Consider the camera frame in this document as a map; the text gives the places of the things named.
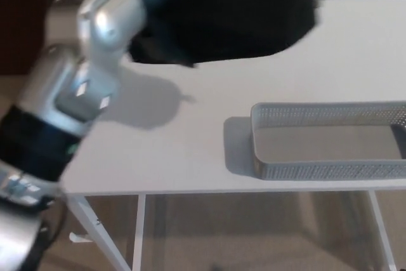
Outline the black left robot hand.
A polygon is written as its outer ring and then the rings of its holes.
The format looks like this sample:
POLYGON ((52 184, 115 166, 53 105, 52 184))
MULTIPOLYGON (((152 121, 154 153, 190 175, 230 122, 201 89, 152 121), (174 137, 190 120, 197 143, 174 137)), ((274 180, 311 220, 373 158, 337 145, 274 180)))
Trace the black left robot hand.
POLYGON ((175 9, 179 0, 143 0, 147 8, 147 26, 136 35, 129 54, 134 62, 175 64, 194 68, 191 57, 176 42, 165 12, 175 9))

